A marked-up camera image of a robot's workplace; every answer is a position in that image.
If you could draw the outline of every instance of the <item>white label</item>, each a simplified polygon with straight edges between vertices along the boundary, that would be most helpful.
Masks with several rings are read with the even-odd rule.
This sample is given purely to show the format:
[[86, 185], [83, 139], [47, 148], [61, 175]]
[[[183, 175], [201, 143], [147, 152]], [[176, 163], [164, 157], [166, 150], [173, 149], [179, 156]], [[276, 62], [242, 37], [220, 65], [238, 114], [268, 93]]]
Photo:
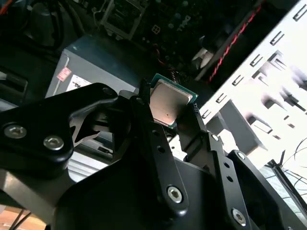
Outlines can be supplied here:
[[90, 84], [91, 83], [89, 81], [84, 80], [83, 78], [80, 78], [77, 75], [73, 75], [66, 91], [75, 90]]

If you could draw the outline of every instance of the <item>red cable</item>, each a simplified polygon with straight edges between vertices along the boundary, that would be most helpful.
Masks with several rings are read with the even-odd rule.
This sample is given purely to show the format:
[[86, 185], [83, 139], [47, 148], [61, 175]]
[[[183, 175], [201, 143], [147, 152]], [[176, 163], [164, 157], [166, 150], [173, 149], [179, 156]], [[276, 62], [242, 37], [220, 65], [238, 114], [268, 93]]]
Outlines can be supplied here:
[[226, 57], [226, 55], [229, 53], [229, 50], [231, 49], [231, 47], [236, 43], [238, 37], [244, 32], [244, 30], [246, 29], [246, 27], [248, 26], [249, 23], [251, 23], [251, 21], [254, 19], [254, 17], [256, 16], [256, 14], [261, 10], [261, 5], [256, 9], [256, 12], [253, 12], [252, 15], [250, 16], [250, 18], [248, 19], [248, 21], [246, 23], [244, 23], [239, 31], [238, 34], [235, 35], [234, 39], [232, 40], [232, 42], [230, 43], [229, 46], [227, 46], [225, 52], [223, 53], [223, 56], [220, 57], [219, 62], [217, 63], [217, 65], [214, 68], [214, 71], [212, 73], [212, 75], [209, 77], [209, 80], [207, 81], [207, 84], [210, 83], [212, 81], [212, 79], [214, 78], [214, 76], [216, 75], [219, 67], [221, 66], [224, 58]]
[[8, 10], [8, 7], [10, 6], [10, 4], [12, 3], [12, 0], [8, 0], [4, 6], [1, 8], [0, 10], [0, 15], [3, 15], [6, 13], [6, 11]]

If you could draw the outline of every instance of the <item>metal slot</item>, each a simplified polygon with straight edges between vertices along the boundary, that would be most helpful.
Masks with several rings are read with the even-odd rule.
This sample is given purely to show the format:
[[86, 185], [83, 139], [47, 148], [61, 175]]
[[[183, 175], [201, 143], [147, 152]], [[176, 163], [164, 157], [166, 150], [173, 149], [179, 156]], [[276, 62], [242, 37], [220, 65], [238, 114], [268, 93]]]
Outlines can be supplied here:
[[275, 36], [275, 38], [273, 38], [273, 39], [271, 40], [270, 44], [271, 44], [272, 46], [276, 45], [276, 44], [283, 38], [283, 36], [284, 36], [284, 33], [280, 31], [280, 32]]
[[303, 15], [307, 12], [307, 5], [305, 4], [297, 13], [294, 15], [293, 19], [297, 22], [303, 17]]
[[232, 83], [232, 85], [237, 86], [242, 80], [243, 80], [243, 76], [239, 75], [239, 77], [237, 77], [234, 82]]
[[206, 119], [206, 117], [207, 116], [209, 116], [210, 115], [210, 111], [209, 110], [207, 110], [201, 117], [202, 117], [202, 119]]
[[221, 103], [224, 99], [225, 99], [225, 97], [226, 97], [227, 95], [225, 95], [225, 94], [221, 94], [221, 96], [219, 96], [219, 98], [216, 100], [216, 102], [219, 104], [219, 103]]
[[255, 67], [262, 60], [262, 58], [263, 57], [258, 54], [257, 57], [250, 63], [250, 65], [252, 67]]

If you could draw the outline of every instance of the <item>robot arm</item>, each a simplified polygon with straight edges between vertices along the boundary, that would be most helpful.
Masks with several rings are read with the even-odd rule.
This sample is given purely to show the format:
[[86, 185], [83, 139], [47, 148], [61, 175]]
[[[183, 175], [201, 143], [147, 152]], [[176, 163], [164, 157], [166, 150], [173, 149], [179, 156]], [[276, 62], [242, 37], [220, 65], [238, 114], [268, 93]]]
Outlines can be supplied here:
[[[96, 83], [0, 114], [1, 189], [54, 230], [305, 229], [240, 151], [225, 156], [199, 112], [177, 119], [185, 162], [153, 120], [150, 88]], [[74, 183], [73, 148], [113, 133], [112, 164]]]

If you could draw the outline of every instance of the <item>black metal bracket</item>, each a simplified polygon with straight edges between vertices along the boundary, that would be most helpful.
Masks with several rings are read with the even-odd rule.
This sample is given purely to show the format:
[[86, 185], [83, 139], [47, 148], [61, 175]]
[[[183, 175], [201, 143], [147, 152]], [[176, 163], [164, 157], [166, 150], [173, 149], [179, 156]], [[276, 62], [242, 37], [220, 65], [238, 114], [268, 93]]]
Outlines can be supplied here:
[[[111, 107], [117, 98], [108, 86], [92, 84], [2, 112], [0, 167], [42, 177], [58, 175], [66, 168], [73, 147], [99, 133], [83, 126], [86, 116]], [[23, 129], [14, 129], [16, 125]], [[50, 136], [57, 136], [63, 146], [58, 150], [46, 148], [44, 140]]]
[[[96, 137], [99, 131], [114, 134], [116, 160], [125, 157], [129, 138], [137, 138], [138, 152], [149, 166], [149, 179], [161, 211], [167, 219], [185, 215], [188, 195], [163, 128], [153, 120], [148, 104], [150, 88], [145, 83], [144, 87], [144, 99], [127, 99], [96, 83], [1, 113], [0, 168], [34, 178], [58, 177], [65, 171], [73, 148]], [[7, 129], [12, 125], [22, 127], [24, 135], [16, 133], [18, 130], [12, 130], [16, 136], [8, 135]], [[47, 148], [44, 141], [48, 136], [56, 136], [62, 146]]]
[[188, 107], [177, 121], [186, 162], [210, 172], [219, 187], [224, 216], [235, 229], [252, 229], [234, 165], [224, 155], [222, 141], [208, 132], [201, 115]]
[[[168, 210], [171, 217], [183, 216], [188, 210], [189, 199], [163, 128], [154, 122], [149, 104], [142, 98], [134, 96], [130, 102], [134, 115], [132, 126], [140, 142], [139, 152], [150, 167], [161, 211]], [[175, 200], [170, 198], [171, 188], [177, 189], [173, 191]]]
[[248, 213], [257, 226], [266, 230], [306, 229], [244, 153], [233, 150], [227, 157], [234, 164]]

